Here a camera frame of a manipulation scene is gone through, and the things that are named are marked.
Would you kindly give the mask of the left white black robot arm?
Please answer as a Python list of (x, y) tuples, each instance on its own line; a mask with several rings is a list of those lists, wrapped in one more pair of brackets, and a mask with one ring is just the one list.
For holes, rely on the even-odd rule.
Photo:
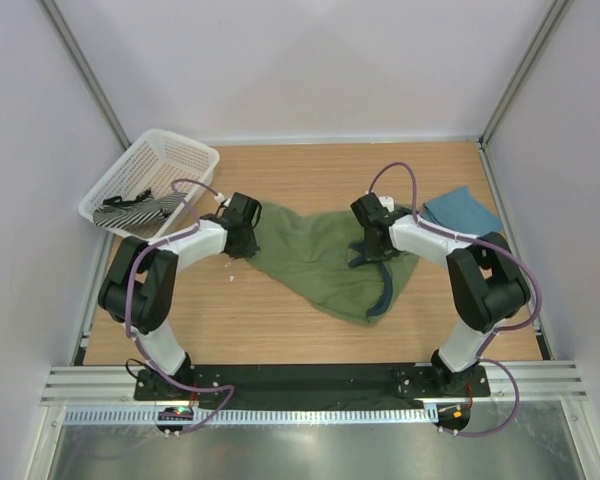
[(242, 193), (220, 202), (183, 230), (151, 241), (129, 236), (120, 244), (98, 293), (98, 305), (124, 327), (125, 335), (157, 378), (158, 389), (179, 400), (189, 392), (218, 393), (197, 387), (189, 354), (168, 322), (176, 277), (216, 255), (247, 259), (258, 251), (255, 227), (262, 204)]

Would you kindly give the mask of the green tank top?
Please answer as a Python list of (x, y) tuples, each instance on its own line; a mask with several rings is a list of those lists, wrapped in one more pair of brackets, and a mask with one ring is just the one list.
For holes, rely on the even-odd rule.
[(315, 309), (371, 327), (404, 291), (419, 257), (401, 254), (370, 262), (362, 255), (362, 234), (350, 211), (302, 216), (265, 202), (255, 228), (260, 251), (248, 263)]

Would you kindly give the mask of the blue tank top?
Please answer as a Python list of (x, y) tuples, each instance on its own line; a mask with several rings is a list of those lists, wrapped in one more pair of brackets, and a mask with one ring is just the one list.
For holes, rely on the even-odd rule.
[(478, 236), (503, 230), (500, 218), (478, 202), (466, 186), (426, 201), (421, 216), (442, 227)]

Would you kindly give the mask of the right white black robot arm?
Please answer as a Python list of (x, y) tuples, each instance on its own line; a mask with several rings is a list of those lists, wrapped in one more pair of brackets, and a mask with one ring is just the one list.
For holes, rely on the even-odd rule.
[(351, 210), (363, 229), (363, 260), (382, 264), (415, 254), (448, 273), (458, 320), (432, 354), (430, 381), (439, 394), (456, 394), (499, 327), (530, 300), (520, 262), (499, 233), (476, 236), (440, 227), (409, 208), (387, 207), (374, 193), (354, 201)]

